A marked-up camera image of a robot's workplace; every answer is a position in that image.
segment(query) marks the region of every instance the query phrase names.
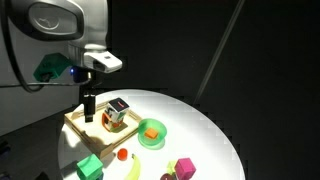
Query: cable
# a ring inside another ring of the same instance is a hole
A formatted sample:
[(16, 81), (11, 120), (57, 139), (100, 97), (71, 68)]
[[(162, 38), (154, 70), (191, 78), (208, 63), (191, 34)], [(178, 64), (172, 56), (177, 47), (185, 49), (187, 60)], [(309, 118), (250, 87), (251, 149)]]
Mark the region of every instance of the cable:
[(11, 43), (10, 30), (9, 30), (6, 2), (8, 1), (1, 0), (1, 3), (0, 3), (0, 15), (1, 15), (1, 27), (2, 27), (3, 40), (8, 53), (8, 58), (9, 58), (11, 67), (13, 69), (13, 72), (16, 78), (20, 83), (20, 85), (10, 85), (9, 87), (22, 86), (23, 89), (29, 93), (38, 92), (43, 88), (44, 85), (39, 84), (40, 86), (37, 85), (38, 86), (37, 88), (31, 89), (26, 83), (26, 81), (24, 80), (23, 75), (20, 71), (19, 65), (17, 63), (16, 57), (14, 55), (14, 51)]
[[(88, 79), (80, 83), (27, 83), (27, 86), (82, 86), (88, 84), (92, 80), (91, 73), (88, 72)], [(20, 84), (0, 84), (0, 88), (20, 87)]]
[(224, 48), (224, 45), (226, 44), (226, 42), (228, 40), (228, 37), (229, 37), (229, 35), (230, 35), (230, 33), (231, 33), (232, 29), (233, 29), (233, 26), (234, 26), (234, 24), (235, 24), (235, 22), (236, 22), (236, 20), (237, 20), (237, 18), (239, 16), (239, 14), (240, 14), (240, 11), (242, 9), (242, 6), (243, 6), (244, 2), (245, 2), (245, 0), (239, 0), (239, 2), (237, 4), (237, 7), (235, 8), (235, 10), (234, 10), (234, 12), (232, 14), (232, 17), (231, 17), (231, 19), (230, 19), (230, 21), (228, 23), (227, 29), (224, 32), (224, 34), (222, 36), (222, 39), (221, 39), (221, 41), (219, 43), (219, 46), (218, 46), (218, 48), (217, 48), (217, 50), (216, 50), (216, 52), (215, 52), (215, 54), (214, 54), (214, 56), (213, 56), (213, 58), (211, 60), (211, 63), (210, 63), (209, 68), (208, 68), (208, 70), (206, 72), (206, 75), (204, 76), (203, 81), (201, 82), (201, 85), (200, 85), (200, 88), (198, 90), (197, 96), (196, 96), (196, 98), (195, 98), (195, 100), (193, 102), (193, 106), (196, 105), (196, 103), (198, 103), (198, 100), (200, 99), (205, 87), (207, 86), (207, 83), (208, 83), (208, 81), (210, 79), (212, 71), (215, 68), (215, 66), (216, 66), (216, 64), (217, 64), (217, 62), (218, 62), (218, 60), (220, 58), (220, 54), (221, 54), (221, 52), (222, 52), (222, 50)]

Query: wooden tray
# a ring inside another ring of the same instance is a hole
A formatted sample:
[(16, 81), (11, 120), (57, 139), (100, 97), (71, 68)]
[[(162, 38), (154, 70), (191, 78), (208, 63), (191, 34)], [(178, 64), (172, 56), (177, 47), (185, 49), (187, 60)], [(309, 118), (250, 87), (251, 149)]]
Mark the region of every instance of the wooden tray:
[(88, 147), (100, 159), (107, 156), (115, 147), (133, 136), (138, 131), (142, 118), (129, 109), (125, 115), (122, 127), (115, 132), (109, 132), (102, 126), (102, 113), (109, 101), (96, 106), (96, 114), (93, 122), (85, 123), (84, 112), (74, 111), (65, 114), (64, 121)]

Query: orange ball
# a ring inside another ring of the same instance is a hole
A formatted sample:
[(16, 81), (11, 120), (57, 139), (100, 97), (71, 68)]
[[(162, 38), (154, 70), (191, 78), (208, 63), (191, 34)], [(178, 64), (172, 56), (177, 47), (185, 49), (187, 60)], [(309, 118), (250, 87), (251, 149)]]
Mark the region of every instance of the orange ball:
[(128, 158), (128, 151), (125, 149), (125, 148), (121, 148), (119, 151), (118, 151), (118, 159), (120, 161), (125, 161), (127, 160)]

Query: green cube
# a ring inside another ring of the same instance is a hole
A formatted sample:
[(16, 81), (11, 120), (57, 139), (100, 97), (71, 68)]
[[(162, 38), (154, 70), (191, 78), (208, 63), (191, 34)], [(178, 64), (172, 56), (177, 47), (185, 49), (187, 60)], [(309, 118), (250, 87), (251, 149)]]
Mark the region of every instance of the green cube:
[(176, 166), (178, 160), (174, 160), (174, 161), (170, 161), (168, 163), (168, 166), (167, 166), (167, 173), (170, 174), (170, 175), (174, 175), (176, 173), (176, 170), (174, 169), (174, 167)]
[(103, 164), (95, 154), (92, 154), (78, 162), (77, 167), (80, 180), (96, 180), (102, 174)]

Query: purple object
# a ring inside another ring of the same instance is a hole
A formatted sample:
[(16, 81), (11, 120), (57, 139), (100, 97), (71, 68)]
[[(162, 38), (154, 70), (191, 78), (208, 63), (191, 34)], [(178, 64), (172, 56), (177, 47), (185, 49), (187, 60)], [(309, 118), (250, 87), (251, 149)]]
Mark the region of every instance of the purple object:
[(179, 159), (174, 169), (179, 180), (189, 180), (196, 172), (190, 158)]

